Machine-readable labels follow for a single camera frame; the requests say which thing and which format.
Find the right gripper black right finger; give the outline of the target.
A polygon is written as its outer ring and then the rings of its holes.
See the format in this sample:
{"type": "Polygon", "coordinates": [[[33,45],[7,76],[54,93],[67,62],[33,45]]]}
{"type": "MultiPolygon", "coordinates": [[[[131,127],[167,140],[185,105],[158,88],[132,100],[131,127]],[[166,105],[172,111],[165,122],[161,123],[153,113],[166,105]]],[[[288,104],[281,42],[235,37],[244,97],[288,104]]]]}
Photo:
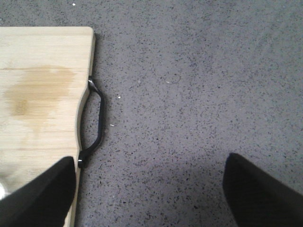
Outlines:
{"type": "Polygon", "coordinates": [[[237,153],[226,160],[223,191],[240,227],[303,225],[303,196],[237,153]]]}

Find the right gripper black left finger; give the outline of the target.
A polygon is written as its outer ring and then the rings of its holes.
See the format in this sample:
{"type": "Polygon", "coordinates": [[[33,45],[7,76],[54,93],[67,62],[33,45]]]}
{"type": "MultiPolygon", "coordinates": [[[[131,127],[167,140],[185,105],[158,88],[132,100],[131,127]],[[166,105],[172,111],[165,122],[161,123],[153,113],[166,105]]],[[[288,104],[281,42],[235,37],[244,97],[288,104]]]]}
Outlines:
{"type": "Polygon", "coordinates": [[[75,195],[75,166],[64,157],[0,201],[2,227],[62,227],[75,195]]]}

